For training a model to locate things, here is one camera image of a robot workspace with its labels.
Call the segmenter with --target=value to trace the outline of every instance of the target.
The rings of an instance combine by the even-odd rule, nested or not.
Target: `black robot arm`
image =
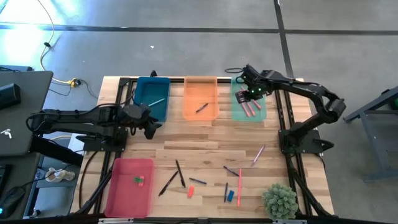
[[[147,139],[152,139],[161,124],[150,116],[146,105],[96,106],[89,111],[43,110],[30,115],[27,127],[36,135],[56,131],[85,134],[76,138],[83,141],[87,151],[123,151],[128,128],[135,135],[136,129],[144,129]]]
[[[275,70],[264,70],[259,73],[252,66],[246,65],[242,75],[236,81],[248,86],[248,90],[243,92],[248,101],[258,100],[263,95],[272,94],[275,90],[285,90],[312,100],[317,114],[302,123],[292,125],[285,138],[291,146],[299,146],[308,132],[319,125],[336,122],[346,108],[344,99],[339,98],[324,86],[286,78]]]

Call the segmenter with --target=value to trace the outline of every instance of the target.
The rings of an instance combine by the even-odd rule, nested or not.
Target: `purple marker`
[[[264,148],[266,146],[262,146],[259,153],[257,153],[256,158],[254,158],[253,162],[251,163],[251,166],[254,166],[254,164],[256,163],[257,159],[259,158],[259,156],[261,155],[261,153],[263,152]]]

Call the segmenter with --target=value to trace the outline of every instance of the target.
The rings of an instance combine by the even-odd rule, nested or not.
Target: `green plant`
[[[299,208],[295,198],[296,193],[290,187],[273,184],[263,195],[269,218],[272,220],[295,218]]]

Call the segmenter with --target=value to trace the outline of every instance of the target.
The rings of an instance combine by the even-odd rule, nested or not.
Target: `wooden tabletop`
[[[98,104],[114,103],[119,78],[104,77]],[[182,116],[183,83],[172,83],[167,120],[157,130],[153,140],[147,140],[143,132],[138,130],[135,136],[129,136],[121,157],[151,158],[155,164],[150,217],[267,218],[262,202],[263,193],[275,183],[289,186],[285,158],[278,145],[277,131],[280,127],[275,96],[266,98],[267,118],[263,122],[237,122],[231,120],[229,91],[230,84],[218,84],[220,113],[217,119],[186,121]],[[290,98],[296,121],[305,121],[311,117],[307,98],[295,94],[290,94]],[[255,166],[251,167],[254,157],[264,144],[264,152]],[[84,157],[78,183],[91,153]],[[103,159],[104,152],[97,153],[87,168],[82,186],[82,203],[87,201],[98,185]],[[180,163],[187,188],[183,188],[180,179],[176,177],[166,192],[158,197],[157,194],[177,170],[176,159]],[[321,160],[309,154],[303,154],[302,159],[309,189],[323,207],[333,213]],[[240,207],[236,206],[238,178],[223,169],[223,166],[235,171],[242,168]],[[208,184],[192,182],[189,177],[204,180]],[[226,182],[229,189],[236,192],[232,203],[223,201]],[[187,198],[189,185],[195,186],[192,198]],[[79,208],[78,188],[79,184],[71,212]],[[104,190],[101,211],[106,205],[108,189],[109,184]],[[297,189],[300,208],[304,213],[301,190],[298,186]]]

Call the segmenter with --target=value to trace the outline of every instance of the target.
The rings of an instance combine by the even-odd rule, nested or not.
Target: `yellow cable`
[[[39,4],[43,7],[43,9],[44,9],[44,11],[45,11],[45,13],[47,13],[47,15],[49,16],[49,19],[50,19],[50,21],[51,21],[51,26],[52,26],[52,33],[51,33],[51,37],[50,37],[50,40],[49,41],[47,41],[47,43],[50,43],[51,42],[51,40],[52,40],[52,38],[54,37],[54,23],[53,23],[53,21],[52,21],[52,18],[51,18],[51,16],[50,16],[50,14],[49,14],[49,12],[46,10],[46,8],[43,6],[43,4],[42,4],[42,2],[40,2],[40,0],[37,0],[38,2],[39,2]],[[44,49],[43,49],[43,52],[42,52],[42,55],[40,56],[40,66],[42,67],[42,70],[43,71],[45,71],[45,68],[44,68],[44,66],[43,66],[43,58],[44,58],[44,55],[45,55],[45,49],[47,48],[47,46],[45,46],[44,47]],[[63,80],[59,80],[59,79],[57,79],[57,78],[52,78],[52,80],[54,80],[54,81],[56,81],[56,82],[59,82],[59,83],[66,83],[66,84],[69,84],[69,85],[71,85],[72,86],[72,83],[74,82],[73,80],[69,80],[69,81],[63,81]]]
[[[60,138],[72,138],[72,136],[58,136],[58,137],[55,137],[55,138],[52,138],[52,139],[50,139],[50,140],[57,140],[57,139],[60,139]]]

